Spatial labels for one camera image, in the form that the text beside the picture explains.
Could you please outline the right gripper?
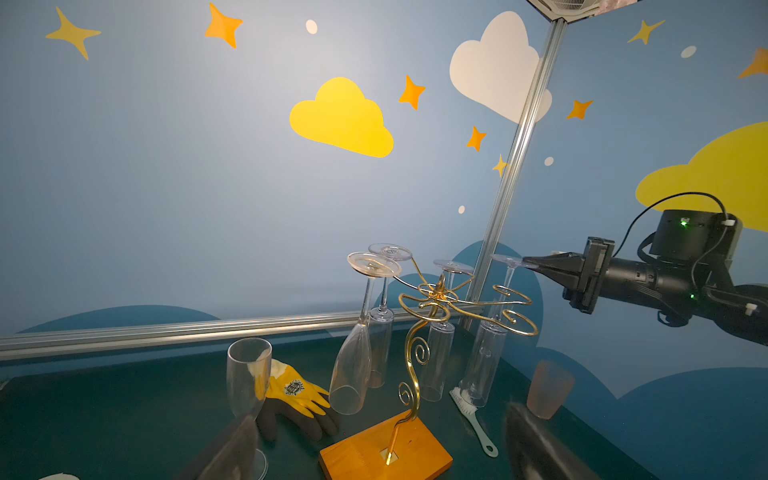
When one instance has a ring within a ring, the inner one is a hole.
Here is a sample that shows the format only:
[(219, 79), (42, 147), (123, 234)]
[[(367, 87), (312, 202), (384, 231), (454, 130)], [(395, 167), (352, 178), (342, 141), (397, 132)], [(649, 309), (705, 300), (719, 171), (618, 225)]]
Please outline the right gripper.
[(613, 240), (589, 237), (583, 254), (526, 256), (522, 265), (564, 287), (563, 298), (572, 308), (592, 314), (614, 247)]

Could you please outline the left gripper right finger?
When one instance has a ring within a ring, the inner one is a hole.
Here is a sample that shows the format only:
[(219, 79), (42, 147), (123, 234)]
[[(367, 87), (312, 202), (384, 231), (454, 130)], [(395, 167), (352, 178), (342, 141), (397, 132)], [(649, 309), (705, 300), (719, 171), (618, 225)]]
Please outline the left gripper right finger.
[(508, 405), (505, 442), (514, 479), (599, 479), (520, 403)]

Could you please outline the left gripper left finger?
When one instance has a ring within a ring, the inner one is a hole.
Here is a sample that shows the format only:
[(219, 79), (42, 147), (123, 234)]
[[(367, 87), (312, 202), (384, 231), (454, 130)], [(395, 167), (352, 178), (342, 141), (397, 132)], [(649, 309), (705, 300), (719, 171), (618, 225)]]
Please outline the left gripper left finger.
[(250, 414), (241, 415), (174, 479), (250, 479), (255, 472), (256, 449), (255, 420)]

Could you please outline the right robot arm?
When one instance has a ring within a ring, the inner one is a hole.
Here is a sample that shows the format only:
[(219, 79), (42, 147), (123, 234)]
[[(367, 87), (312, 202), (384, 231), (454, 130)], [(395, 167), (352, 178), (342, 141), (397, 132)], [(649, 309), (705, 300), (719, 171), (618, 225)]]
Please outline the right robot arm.
[(715, 212), (668, 209), (638, 245), (634, 260), (619, 258), (620, 244), (591, 236), (583, 253), (522, 262), (561, 285), (564, 299), (582, 313), (592, 313), (598, 299), (607, 298), (652, 308), (669, 327), (702, 317), (730, 335), (764, 345), (767, 288), (736, 285), (729, 273), (741, 231), (741, 221), (723, 204)]

